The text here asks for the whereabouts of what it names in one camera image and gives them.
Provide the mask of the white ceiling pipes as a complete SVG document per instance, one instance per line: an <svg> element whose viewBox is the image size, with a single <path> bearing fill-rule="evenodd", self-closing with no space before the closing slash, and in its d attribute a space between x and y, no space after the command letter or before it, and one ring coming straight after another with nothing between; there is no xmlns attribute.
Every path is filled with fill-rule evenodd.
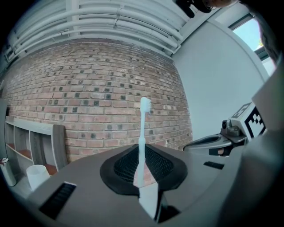
<svg viewBox="0 0 284 227"><path fill-rule="evenodd" d="M71 39L114 39L171 55L188 21L174 0L37 0L10 31L1 55L9 63Z"/></svg>

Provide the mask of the white shade table lamp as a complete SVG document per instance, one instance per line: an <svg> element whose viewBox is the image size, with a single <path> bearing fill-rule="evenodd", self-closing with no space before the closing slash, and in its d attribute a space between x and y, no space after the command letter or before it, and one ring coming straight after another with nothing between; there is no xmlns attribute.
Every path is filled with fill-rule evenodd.
<svg viewBox="0 0 284 227"><path fill-rule="evenodd" d="M44 165L32 165L26 169L31 190L35 191L41 184L50 178Z"/></svg>

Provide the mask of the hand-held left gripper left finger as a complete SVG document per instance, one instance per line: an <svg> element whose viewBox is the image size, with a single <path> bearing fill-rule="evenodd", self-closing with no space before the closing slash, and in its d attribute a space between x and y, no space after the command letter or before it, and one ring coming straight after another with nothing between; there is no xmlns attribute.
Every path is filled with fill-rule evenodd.
<svg viewBox="0 0 284 227"><path fill-rule="evenodd" d="M153 223L133 185L138 146L74 161L28 198L44 223Z"/></svg>

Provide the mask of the black framed window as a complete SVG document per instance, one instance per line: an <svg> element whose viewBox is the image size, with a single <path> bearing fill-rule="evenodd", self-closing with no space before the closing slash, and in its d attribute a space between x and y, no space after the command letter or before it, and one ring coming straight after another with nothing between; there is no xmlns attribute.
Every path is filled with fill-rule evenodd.
<svg viewBox="0 0 284 227"><path fill-rule="evenodd" d="M271 76L275 71L276 66L261 41L260 26L257 20L248 13L231 24L229 29L239 36L255 52L268 75Z"/></svg>

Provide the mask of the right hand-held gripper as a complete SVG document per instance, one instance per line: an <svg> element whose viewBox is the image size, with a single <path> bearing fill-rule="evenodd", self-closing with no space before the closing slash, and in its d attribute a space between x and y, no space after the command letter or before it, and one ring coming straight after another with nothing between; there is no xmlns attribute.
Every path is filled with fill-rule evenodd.
<svg viewBox="0 0 284 227"><path fill-rule="evenodd" d="M221 134L206 136L189 143L184 152L211 156L228 156L233 147L229 138L245 138L251 141L266 130L266 126L254 103L244 104L233 116L222 122Z"/></svg>

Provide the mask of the white toothbrush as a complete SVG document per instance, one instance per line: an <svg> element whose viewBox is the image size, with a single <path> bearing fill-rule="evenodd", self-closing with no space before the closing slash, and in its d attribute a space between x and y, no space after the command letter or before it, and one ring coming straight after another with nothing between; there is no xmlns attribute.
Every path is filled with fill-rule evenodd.
<svg viewBox="0 0 284 227"><path fill-rule="evenodd" d="M142 188L145 186L145 178L149 175L148 167L146 165L146 139L145 139L145 120L146 113L149 113L151 110L151 100L142 97L140 99L140 113L141 113L141 122L140 122L140 136L138 139L138 166L136 169L137 172L137 187Z"/></svg>

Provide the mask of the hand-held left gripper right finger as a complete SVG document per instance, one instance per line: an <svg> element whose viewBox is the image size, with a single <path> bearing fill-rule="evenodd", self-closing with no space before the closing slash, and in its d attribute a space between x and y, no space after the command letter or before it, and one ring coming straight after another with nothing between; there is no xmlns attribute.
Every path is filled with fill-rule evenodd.
<svg viewBox="0 0 284 227"><path fill-rule="evenodd" d="M228 157L148 145L146 161L158 177L158 213L145 224L232 224L241 216L237 192L244 146Z"/></svg>

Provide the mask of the white cylindrical bin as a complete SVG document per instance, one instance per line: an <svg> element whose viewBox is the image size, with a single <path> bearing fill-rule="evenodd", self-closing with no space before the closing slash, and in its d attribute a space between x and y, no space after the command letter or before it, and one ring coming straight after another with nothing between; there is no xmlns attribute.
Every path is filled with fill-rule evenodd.
<svg viewBox="0 0 284 227"><path fill-rule="evenodd" d="M13 187L16 185L16 179L12 173L12 169L8 158L0 159L0 168L8 186Z"/></svg>

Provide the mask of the grey desk with hutch shelf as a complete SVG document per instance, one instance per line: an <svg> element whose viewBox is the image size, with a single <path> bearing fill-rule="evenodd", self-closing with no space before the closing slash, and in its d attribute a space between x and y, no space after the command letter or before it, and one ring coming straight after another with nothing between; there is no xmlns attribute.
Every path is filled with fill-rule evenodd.
<svg viewBox="0 0 284 227"><path fill-rule="evenodd" d="M63 125L7 116L5 145L16 178L26 175L26 169L32 165L45 166L52 176L68 164Z"/></svg>

